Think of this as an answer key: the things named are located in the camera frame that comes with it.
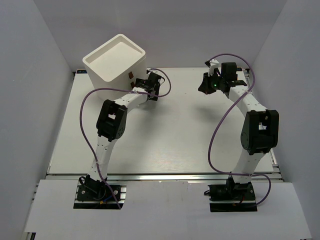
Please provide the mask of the white three-drawer cabinet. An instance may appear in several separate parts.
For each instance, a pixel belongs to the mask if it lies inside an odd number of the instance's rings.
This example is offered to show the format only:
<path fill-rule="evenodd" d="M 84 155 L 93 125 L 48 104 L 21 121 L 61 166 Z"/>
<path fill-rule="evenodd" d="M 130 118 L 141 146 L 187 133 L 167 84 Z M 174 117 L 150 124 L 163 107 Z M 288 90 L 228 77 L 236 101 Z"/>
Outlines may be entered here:
<path fill-rule="evenodd" d="M 82 58 L 95 89 L 131 90 L 131 83 L 146 77 L 146 51 L 124 34 L 117 34 Z"/>

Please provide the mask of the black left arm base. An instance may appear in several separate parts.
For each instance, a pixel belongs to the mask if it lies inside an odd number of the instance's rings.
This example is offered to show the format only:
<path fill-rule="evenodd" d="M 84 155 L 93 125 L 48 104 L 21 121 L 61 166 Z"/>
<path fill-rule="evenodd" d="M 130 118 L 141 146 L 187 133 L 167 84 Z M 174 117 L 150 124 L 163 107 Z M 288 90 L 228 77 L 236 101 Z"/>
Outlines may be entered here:
<path fill-rule="evenodd" d="M 93 180 L 89 175 L 78 179 L 73 208 L 76 210 L 119 210 L 124 204 L 121 185 L 110 185 Z"/>

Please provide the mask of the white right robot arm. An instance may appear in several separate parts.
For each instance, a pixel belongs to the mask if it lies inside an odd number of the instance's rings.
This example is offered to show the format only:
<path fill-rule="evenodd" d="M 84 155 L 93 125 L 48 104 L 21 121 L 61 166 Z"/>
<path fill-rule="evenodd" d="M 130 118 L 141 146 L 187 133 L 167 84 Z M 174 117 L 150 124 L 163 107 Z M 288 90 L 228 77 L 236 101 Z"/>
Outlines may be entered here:
<path fill-rule="evenodd" d="M 230 176 L 235 184 L 248 184 L 260 160 L 278 144 L 279 113 L 260 104 L 247 83 L 238 79 L 236 63 L 220 64 L 213 59 L 205 64 L 209 70 L 203 74 L 198 91 L 206 95 L 221 91 L 244 116 L 242 152 Z"/>

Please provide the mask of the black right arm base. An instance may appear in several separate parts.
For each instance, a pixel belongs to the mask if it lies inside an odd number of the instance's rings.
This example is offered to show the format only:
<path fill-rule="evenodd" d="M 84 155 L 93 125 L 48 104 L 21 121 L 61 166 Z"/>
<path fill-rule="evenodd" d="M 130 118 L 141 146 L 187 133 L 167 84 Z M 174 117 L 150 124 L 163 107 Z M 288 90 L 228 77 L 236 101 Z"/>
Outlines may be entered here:
<path fill-rule="evenodd" d="M 211 184 L 203 193 L 209 197 L 211 213 L 257 212 L 256 196 L 252 183 L 244 189 L 231 190 L 227 184 Z"/>

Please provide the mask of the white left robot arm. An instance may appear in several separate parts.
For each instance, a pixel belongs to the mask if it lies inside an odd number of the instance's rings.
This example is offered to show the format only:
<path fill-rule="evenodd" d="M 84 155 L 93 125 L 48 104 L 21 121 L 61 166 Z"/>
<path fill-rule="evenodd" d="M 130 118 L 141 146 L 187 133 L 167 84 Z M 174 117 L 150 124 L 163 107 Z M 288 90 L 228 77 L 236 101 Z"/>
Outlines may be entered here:
<path fill-rule="evenodd" d="M 103 102 L 96 123 L 97 147 L 93 163 L 82 183 L 86 188 L 96 192 L 107 180 L 112 151 L 125 132 L 128 113 L 148 100 L 158 100 L 161 79 L 160 75 L 150 72 L 147 79 L 136 79 L 131 92 Z"/>

